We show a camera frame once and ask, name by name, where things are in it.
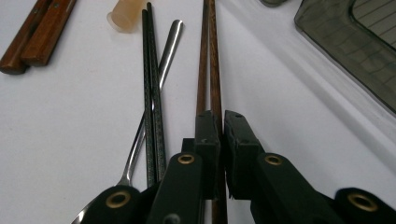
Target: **metal spoon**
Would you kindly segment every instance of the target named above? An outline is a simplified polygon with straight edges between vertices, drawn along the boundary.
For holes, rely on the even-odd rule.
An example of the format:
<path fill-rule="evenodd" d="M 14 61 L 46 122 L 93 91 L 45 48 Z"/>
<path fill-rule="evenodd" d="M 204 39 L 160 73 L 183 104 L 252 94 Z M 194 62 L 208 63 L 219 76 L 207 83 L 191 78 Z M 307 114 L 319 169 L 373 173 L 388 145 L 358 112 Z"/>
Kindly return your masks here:
<path fill-rule="evenodd" d="M 160 76 L 160 89 L 163 88 L 163 83 L 166 80 L 166 76 L 169 72 L 170 65 L 175 56 L 175 52 L 177 49 L 177 44 L 181 37 L 181 32 L 183 29 L 183 22 L 176 20 L 172 23 L 171 29 L 169 31 L 169 35 L 165 44 L 165 48 L 163 50 L 163 56 L 161 58 L 160 66 L 159 66 L 159 76 Z M 132 144 L 132 148 L 130 154 L 128 156 L 128 160 L 125 164 L 125 168 L 122 174 L 122 177 L 119 183 L 116 186 L 132 186 L 132 174 L 134 173 L 134 166 L 136 164 L 137 155 L 139 154 L 140 148 L 143 145 L 143 140 L 145 138 L 145 116 L 142 116 L 140 120 L 139 127 L 137 129 L 137 134 L 134 138 L 134 143 Z M 80 224 L 84 218 L 84 215 L 91 207 L 92 203 L 98 198 L 94 198 L 90 203 L 88 203 L 76 216 L 75 220 L 71 224 Z"/>

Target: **white table surface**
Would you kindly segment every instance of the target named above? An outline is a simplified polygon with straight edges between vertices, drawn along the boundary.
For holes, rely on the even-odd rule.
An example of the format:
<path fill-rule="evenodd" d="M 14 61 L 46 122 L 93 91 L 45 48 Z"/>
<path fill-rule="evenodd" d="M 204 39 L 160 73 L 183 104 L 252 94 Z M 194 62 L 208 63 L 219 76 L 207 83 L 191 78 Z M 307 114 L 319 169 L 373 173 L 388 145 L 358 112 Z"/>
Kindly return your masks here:
<path fill-rule="evenodd" d="M 34 3 L 2 1 L 1 55 Z M 49 65 L 0 74 L 1 223 L 70 223 L 120 179 L 144 96 L 141 25 L 113 30 L 116 3 L 78 0 Z M 172 21 L 185 23 L 163 89 L 170 158 L 194 136 L 202 0 L 152 4 L 159 54 Z M 295 29 L 300 4 L 217 1 L 222 108 L 245 115 L 318 191 L 366 189 L 396 208 L 396 118 Z M 142 153 L 138 189 L 145 172 Z M 253 223 L 249 202 L 228 210 L 229 223 Z"/>

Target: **plastic cup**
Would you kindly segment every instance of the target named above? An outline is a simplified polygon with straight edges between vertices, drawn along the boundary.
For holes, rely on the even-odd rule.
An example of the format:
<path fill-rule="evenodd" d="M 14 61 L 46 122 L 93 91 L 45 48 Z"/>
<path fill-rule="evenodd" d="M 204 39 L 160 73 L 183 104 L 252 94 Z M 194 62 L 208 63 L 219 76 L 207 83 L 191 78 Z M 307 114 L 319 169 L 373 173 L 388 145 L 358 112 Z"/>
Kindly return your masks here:
<path fill-rule="evenodd" d="M 110 25 L 121 33 L 134 30 L 145 0 L 119 0 L 113 11 L 107 14 Z"/>

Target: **metal grommet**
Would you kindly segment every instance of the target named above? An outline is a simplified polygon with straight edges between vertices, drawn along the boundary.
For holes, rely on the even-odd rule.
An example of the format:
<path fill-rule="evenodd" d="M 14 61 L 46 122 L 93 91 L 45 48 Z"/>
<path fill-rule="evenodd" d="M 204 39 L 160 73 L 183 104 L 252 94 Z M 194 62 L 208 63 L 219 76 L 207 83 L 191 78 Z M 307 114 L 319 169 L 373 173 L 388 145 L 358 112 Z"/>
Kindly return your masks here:
<path fill-rule="evenodd" d="M 282 159 L 275 155 L 268 155 L 265 157 L 265 161 L 270 163 L 271 165 L 281 165 Z"/>
<path fill-rule="evenodd" d="M 180 223 L 180 216 L 178 214 L 168 214 L 166 217 L 163 218 L 163 224 L 179 224 Z"/>
<path fill-rule="evenodd" d="M 177 158 L 177 161 L 181 164 L 190 164 L 195 161 L 195 158 L 190 154 L 181 155 Z"/>
<path fill-rule="evenodd" d="M 107 197 L 106 205 L 109 208 L 123 207 L 131 200 L 131 194 L 126 190 L 115 192 Z"/>
<path fill-rule="evenodd" d="M 364 194 L 350 193 L 347 195 L 347 199 L 350 203 L 366 212 L 375 212 L 378 210 L 378 205 Z"/>

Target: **black chopstick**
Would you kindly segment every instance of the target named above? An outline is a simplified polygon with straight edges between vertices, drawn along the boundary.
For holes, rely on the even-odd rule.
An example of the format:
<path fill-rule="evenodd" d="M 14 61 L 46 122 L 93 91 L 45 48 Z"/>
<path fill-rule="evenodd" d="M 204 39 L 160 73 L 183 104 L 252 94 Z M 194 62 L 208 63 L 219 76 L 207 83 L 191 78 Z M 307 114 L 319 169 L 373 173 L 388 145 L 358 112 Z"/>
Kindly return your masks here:
<path fill-rule="evenodd" d="M 151 3 L 142 11 L 148 187 L 163 178 L 166 158 L 157 50 Z"/>
<path fill-rule="evenodd" d="M 163 179 L 166 169 L 165 146 L 163 138 L 163 110 L 161 106 L 160 78 L 158 73 L 157 48 L 155 44 L 154 19 L 151 3 L 148 3 L 148 39 L 150 49 L 151 92 L 154 104 L 154 140 L 157 181 Z"/>

